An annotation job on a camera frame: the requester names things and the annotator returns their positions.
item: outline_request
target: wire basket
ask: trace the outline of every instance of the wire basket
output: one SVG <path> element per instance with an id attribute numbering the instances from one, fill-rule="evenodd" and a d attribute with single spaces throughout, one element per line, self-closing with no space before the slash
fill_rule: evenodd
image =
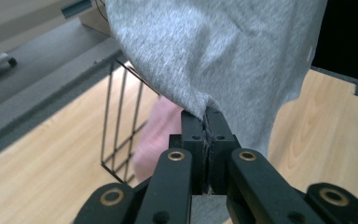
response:
<path id="1" fill-rule="evenodd" d="M 131 157 L 158 94 L 129 63 L 111 65 L 103 121 L 101 165 L 118 182 L 135 186 Z"/>

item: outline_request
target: brass screw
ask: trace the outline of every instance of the brass screw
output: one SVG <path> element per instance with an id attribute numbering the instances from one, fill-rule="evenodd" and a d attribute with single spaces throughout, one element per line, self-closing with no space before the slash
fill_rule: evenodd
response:
<path id="1" fill-rule="evenodd" d="M 171 161 L 181 161 L 185 158 L 185 153 L 180 151 L 173 151 L 168 154 L 168 159 Z"/>
<path id="2" fill-rule="evenodd" d="M 336 189 L 322 188 L 319 190 L 319 194 L 325 201 L 336 206 L 343 207 L 350 203 L 348 197 Z"/>
<path id="3" fill-rule="evenodd" d="M 240 152 L 240 158 L 245 161 L 255 161 L 257 156 L 253 152 L 242 151 L 242 152 Z"/>
<path id="4" fill-rule="evenodd" d="M 107 198 L 107 196 L 111 193 L 116 193 L 118 194 L 117 198 L 115 198 L 114 200 L 109 200 Z M 109 189 L 107 190 L 102 196 L 101 196 L 101 204 L 105 205 L 105 206 L 113 206 L 116 205 L 118 203 L 120 203 L 124 198 L 124 192 L 123 190 L 119 189 L 119 188 L 114 188 L 114 189 Z"/>

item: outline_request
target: wooden floor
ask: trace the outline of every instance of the wooden floor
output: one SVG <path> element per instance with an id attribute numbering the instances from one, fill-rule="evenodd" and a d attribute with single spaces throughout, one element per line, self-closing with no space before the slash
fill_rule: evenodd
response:
<path id="1" fill-rule="evenodd" d="M 115 134 L 119 79 L 113 88 L 109 136 Z M 120 130 L 131 126 L 138 88 L 135 79 L 127 80 Z M 70 223 L 94 190 L 114 181 L 100 165 L 107 81 L 0 153 L 0 223 Z M 281 108 L 268 158 L 294 187 L 305 190 L 325 181 L 358 197 L 358 97 L 352 89 L 352 84 L 310 71 L 300 98 Z M 145 90 L 137 126 L 156 99 Z M 106 145 L 112 146 L 113 140 L 108 138 Z"/>

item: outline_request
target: gray t-shirt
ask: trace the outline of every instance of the gray t-shirt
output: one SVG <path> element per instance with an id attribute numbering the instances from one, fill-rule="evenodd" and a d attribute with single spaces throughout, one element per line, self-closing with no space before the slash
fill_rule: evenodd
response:
<path id="1" fill-rule="evenodd" d="M 267 156 L 278 109 L 310 69 L 326 0 L 107 0 L 123 52 L 162 95 L 202 119 L 221 110 Z"/>

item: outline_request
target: pink cloth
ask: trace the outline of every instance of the pink cloth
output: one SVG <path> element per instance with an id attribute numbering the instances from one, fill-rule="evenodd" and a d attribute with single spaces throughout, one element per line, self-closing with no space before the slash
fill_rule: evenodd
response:
<path id="1" fill-rule="evenodd" d="M 138 181 L 142 182 L 153 174 L 159 155 L 168 149 L 170 134 L 182 132 L 182 110 L 182 107 L 162 96 L 155 103 L 132 158 Z"/>

